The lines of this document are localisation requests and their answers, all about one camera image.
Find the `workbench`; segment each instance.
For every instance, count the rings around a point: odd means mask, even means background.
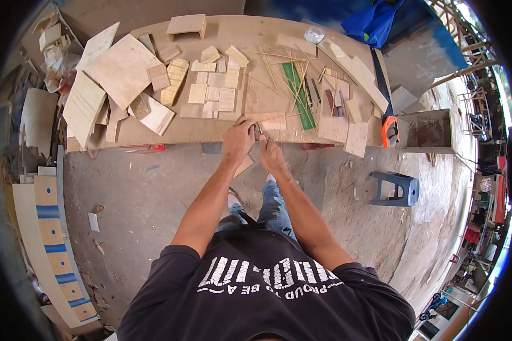
[[[246,72],[240,77],[245,91],[242,99],[241,113],[272,113],[272,112],[285,112],[286,115],[291,115],[293,96],[286,87],[281,88],[283,84],[279,82],[278,77],[275,76],[278,90],[287,98],[277,94],[276,91],[266,87],[266,85],[256,81],[248,74],[257,78],[258,80],[273,85],[271,73],[267,66],[255,58],[263,58],[262,55],[255,54],[261,52],[261,47],[264,46],[265,51],[268,53],[275,53],[272,49],[279,49],[277,47],[277,36],[279,33],[286,34],[291,37],[303,39],[304,33],[309,27],[308,24],[300,22],[293,22],[270,17],[259,16],[242,16],[242,15],[227,15],[227,16],[207,16],[207,29],[205,39],[200,39],[198,33],[186,33],[177,35],[172,43],[166,34],[169,26],[169,21],[159,24],[153,24],[146,27],[139,28],[131,31],[131,35],[139,37],[145,33],[149,33],[154,41],[156,51],[162,51],[170,44],[178,47],[181,53],[175,58],[185,59],[190,64],[201,58],[201,52],[213,45],[218,49],[221,54],[230,48],[231,45],[237,47],[239,51],[243,52],[249,59],[250,63],[247,65]],[[350,57],[357,56],[362,60],[364,65],[368,67],[370,72],[375,75],[373,60],[369,46],[360,43],[348,36],[341,33],[324,29],[326,37],[331,39]],[[376,50],[385,79],[388,81],[387,70],[383,63],[382,54]],[[268,56],[268,62],[278,63],[279,61],[286,61],[280,57]],[[344,79],[343,72],[338,65],[336,65],[328,56],[322,51],[317,52],[318,65],[326,65],[327,68],[337,72],[338,79]],[[311,63],[307,68],[307,76],[312,76],[315,81],[318,78],[319,71],[316,70],[316,63]],[[280,64],[277,71],[282,72]],[[186,86],[187,81],[181,86],[177,99],[172,107],[169,107],[176,113],[175,118],[172,120],[170,126],[167,128],[163,136],[151,131],[140,123],[135,117],[129,117],[120,121],[118,126],[117,141],[105,141],[106,126],[96,125],[94,133],[91,135],[87,149],[103,149],[103,148],[117,148],[128,147],[137,145],[158,145],[158,144],[181,144],[181,143],[200,143],[200,142],[220,142],[224,132],[232,125],[230,120],[219,119],[201,119],[201,118],[184,118],[178,114],[183,105],[188,105],[189,84]],[[154,99],[159,101],[159,92],[152,92],[151,86],[145,92],[151,95]],[[324,94],[320,94],[323,99],[322,104],[325,104]],[[314,108],[312,109],[315,125],[318,128],[319,115],[315,109],[317,100],[313,99]],[[303,130],[299,116],[287,117],[287,130],[275,130],[266,132],[266,135],[276,142],[298,142],[298,143],[330,143],[329,140],[320,139],[317,137],[315,129]],[[381,120],[375,116],[369,118],[368,139],[366,142],[368,146],[382,146],[381,137]],[[80,145],[76,138],[68,138],[67,151],[79,151]]]

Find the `person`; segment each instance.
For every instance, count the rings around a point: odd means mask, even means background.
[[[413,308],[341,248],[279,146],[260,135],[258,222],[228,193],[254,124],[241,117],[224,134],[218,170],[152,262],[118,340],[406,340]]]

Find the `black t-shirt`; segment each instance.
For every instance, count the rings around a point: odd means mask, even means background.
[[[216,233],[205,256],[167,246],[153,261],[119,340],[406,340],[410,304],[374,269],[329,271],[293,239],[247,229]]]

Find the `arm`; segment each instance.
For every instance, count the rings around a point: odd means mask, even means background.
[[[277,180],[294,234],[304,251],[329,270],[355,262],[341,248],[328,223],[294,181],[279,146],[268,142],[264,135],[260,136],[260,161]]]
[[[186,211],[171,245],[189,246],[203,257],[220,221],[233,175],[254,145],[254,123],[241,116],[224,134],[224,158]]]

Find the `jeans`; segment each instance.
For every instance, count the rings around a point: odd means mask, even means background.
[[[292,230],[292,223],[290,222],[290,217],[288,217],[284,199],[279,193],[277,183],[271,180],[266,181],[261,193],[264,197],[264,202],[262,203],[257,223],[267,222],[273,230],[282,232],[296,240]],[[247,222],[239,215],[239,211],[244,212],[243,207],[237,203],[233,204],[229,215],[218,223],[214,233],[247,228]]]

